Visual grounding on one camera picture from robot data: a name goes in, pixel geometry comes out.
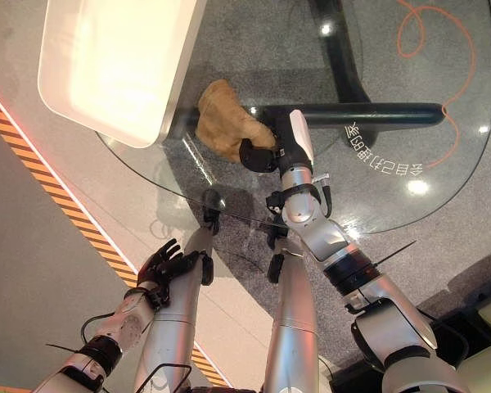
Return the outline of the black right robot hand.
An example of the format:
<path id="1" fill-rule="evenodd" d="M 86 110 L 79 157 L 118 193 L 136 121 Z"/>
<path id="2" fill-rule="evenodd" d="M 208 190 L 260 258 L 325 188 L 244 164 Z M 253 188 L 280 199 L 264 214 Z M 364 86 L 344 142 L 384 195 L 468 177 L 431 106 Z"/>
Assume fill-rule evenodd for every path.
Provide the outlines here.
<path id="1" fill-rule="evenodd" d="M 271 173 L 278 169 L 280 176 L 298 166 L 313 171 L 313 146 L 302 111 L 272 111 L 267 119 L 275 137 L 274 147 L 257 147 L 250 139 L 243 138 L 239 149 L 241 163 L 256 173 Z"/>

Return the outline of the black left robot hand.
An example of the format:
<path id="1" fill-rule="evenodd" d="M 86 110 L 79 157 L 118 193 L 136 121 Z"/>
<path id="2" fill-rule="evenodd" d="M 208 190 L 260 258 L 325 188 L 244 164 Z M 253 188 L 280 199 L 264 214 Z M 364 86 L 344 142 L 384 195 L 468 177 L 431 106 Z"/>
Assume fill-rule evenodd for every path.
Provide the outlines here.
<path id="1" fill-rule="evenodd" d="M 164 292 L 169 284 L 185 273 L 191 272 L 200 256 L 199 251 L 185 254 L 175 238 L 166 242 L 145 264 L 137 275 L 137 286 Z"/>

